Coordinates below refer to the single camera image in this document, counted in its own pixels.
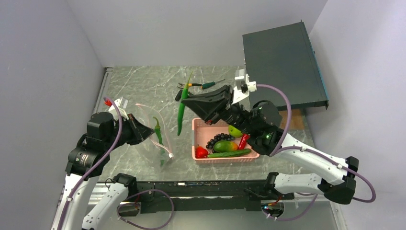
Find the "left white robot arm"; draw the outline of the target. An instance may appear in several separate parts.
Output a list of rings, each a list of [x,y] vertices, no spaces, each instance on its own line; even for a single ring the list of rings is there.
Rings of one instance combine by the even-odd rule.
[[[138,193],[136,178],[119,173],[113,177],[113,184],[101,203],[87,212],[92,191],[110,160],[110,153],[123,144],[139,144],[153,134],[153,129],[138,122],[132,114],[123,117],[109,112],[93,114],[87,132],[68,155],[65,188],[51,228],[96,230],[122,200],[134,200]]]

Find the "clear zip top bag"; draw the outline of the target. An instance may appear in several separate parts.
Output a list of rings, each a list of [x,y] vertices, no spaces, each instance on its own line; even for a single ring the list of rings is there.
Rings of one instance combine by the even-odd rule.
[[[154,146],[153,160],[157,162],[158,167],[164,167],[174,159],[174,147],[170,137],[168,123],[157,109],[140,103],[136,103],[135,105],[142,114],[143,123],[148,127],[154,129],[156,125],[156,121],[153,119],[154,116],[159,120],[163,145],[158,143],[158,138],[155,133],[149,139]]]

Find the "green chili pepper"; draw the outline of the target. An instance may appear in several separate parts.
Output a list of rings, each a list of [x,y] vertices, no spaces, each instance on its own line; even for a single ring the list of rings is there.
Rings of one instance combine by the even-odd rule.
[[[160,124],[159,124],[159,120],[154,116],[153,117],[153,119],[155,119],[155,121],[156,121],[156,125],[155,125],[155,127],[154,127],[154,131],[155,131],[155,134],[156,134],[156,136],[157,136],[157,138],[158,138],[158,143],[160,144],[160,145],[163,145],[163,142],[162,142],[162,134],[161,134],[161,127],[160,127]]]

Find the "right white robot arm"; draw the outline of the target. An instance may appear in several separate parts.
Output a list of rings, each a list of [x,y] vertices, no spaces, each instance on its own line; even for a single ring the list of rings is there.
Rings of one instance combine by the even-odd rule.
[[[311,193],[344,205],[355,199],[358,159],[337,158],[298,141],[280,128],[282,116],[271,101],[258,101],[246,110],[235,101],[237,93],[238,89],[225,85],[204,94],[187,92],[180,103],[208,125],[224,121],[248,135],[247,143],[257,154],[283,158],[310,171],[303,177],[271,174],[264,185],[266,197]]]

